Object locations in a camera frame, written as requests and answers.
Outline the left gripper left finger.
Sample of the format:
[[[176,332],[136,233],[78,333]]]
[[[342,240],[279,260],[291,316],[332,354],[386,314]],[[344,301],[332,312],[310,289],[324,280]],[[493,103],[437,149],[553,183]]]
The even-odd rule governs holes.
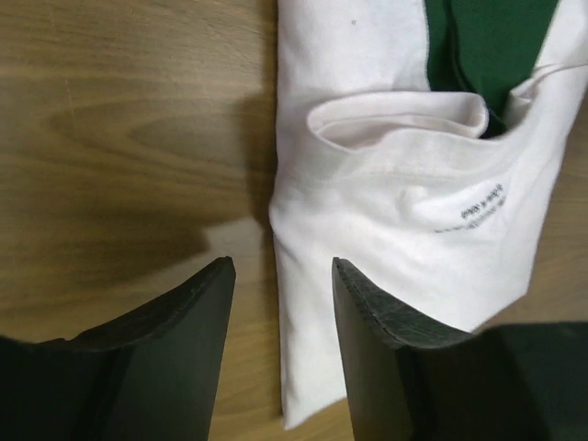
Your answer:
[[[73,340],[35,345],[74,406],[74,440],[205,440],[235,286],[230,257]]]

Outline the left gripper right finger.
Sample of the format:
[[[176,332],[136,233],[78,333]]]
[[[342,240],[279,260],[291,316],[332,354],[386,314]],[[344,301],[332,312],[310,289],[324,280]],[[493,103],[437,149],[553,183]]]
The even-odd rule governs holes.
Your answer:
[[[446,325],[333,260],[336,328],[356,440],[480,440],[467,382],[477,334]]]

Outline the white and green t-shirt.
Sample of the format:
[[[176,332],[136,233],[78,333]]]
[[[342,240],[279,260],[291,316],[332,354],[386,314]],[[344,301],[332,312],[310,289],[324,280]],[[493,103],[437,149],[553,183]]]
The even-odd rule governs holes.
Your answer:
[[[471,332],[528,291],[587,87],[584,1],[281,1],[281,400],[346,395],[332,261]]]

